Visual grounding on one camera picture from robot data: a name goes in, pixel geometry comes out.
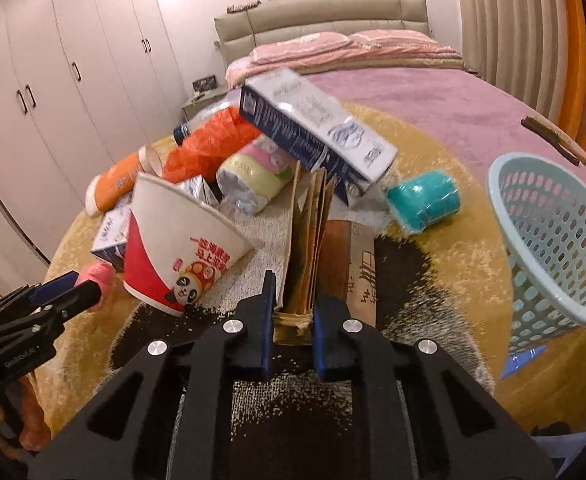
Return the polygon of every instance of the teal tape roll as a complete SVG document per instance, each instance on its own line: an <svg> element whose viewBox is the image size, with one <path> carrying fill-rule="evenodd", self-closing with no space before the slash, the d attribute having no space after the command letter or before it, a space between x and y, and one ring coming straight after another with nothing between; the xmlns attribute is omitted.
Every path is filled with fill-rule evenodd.
<svg viewBox="0 0 586 480"><path fill-rule="evenodd" d="M391 213L406 235L422 233L426 227L459 211L459 193L446 173L429 171L386 190Z"/></svg>

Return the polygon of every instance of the pink pillow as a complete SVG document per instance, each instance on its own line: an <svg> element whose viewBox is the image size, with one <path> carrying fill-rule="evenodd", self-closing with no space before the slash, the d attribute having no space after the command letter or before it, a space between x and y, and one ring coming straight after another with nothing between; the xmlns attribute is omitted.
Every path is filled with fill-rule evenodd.
<svg viewBox="0 0 586 480"><path fill-rule="evenodd" d="M350 38L362 46L403 46L405 44L439 44L423 32L417 30L364 30L350 35Z"/></svg>
<svg viewBox="0 0 586 480"><path fill-rule="evenodd" d="M351 38L339 32L316 32L300 36L295 40L278 41L278 43L256 46L250 57L251 62L257 65L266 65L323 54L324 52L348 46L352 42Z"/></svg>

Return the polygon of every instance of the panda cartoon on cup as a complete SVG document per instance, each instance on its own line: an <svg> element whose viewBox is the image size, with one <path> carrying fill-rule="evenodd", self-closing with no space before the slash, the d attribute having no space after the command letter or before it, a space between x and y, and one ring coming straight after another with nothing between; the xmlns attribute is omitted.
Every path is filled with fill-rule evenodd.
<svg viewBox="0 0 586 480"><path fill-rule="evenodd" d="M173 269L179 274L173 290L164 297L170 303L193 306L215 282L215 267L205 262L193 262L184 270L182 260L176 260Z"/></svg>

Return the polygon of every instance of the black pattern on rug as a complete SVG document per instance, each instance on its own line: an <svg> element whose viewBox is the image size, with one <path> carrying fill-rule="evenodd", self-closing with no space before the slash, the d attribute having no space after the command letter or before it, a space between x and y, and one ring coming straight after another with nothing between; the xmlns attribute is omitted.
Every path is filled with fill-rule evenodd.
<svg viewBox="0 0 586 480"><path fill-rule="evenodd" d="M488 390L493 382L480 360L450 291L436 284L431 260L410 240L375 239L377 328L412 344L428 336L442 345ZM181 344L227 319L196 309L182 318L142 304L114 343L110 369L125 365L149 341ZM236 383L231 417L233 480L355 480L355 432L348 383L321 383L309 347L276 346L276 376L265 384Z"/></svg>

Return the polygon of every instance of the hand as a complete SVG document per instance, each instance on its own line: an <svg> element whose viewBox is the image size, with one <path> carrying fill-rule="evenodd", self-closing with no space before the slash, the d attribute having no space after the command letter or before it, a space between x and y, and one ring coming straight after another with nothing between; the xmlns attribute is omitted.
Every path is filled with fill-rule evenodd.
<svg viewBox="0 0 586 480"><path fill-rule="evenodd" d="M51 430L44 421L44 411L27 377L18 379L22 395L20 396L19 413L24 423L24 429L20 434L20 445L28 451L41 451L51 441ZM4 410L0 406L0 422L4 421ZM0 449L12 460L19 460L19 450L7 444L0 434Z"/></svg>

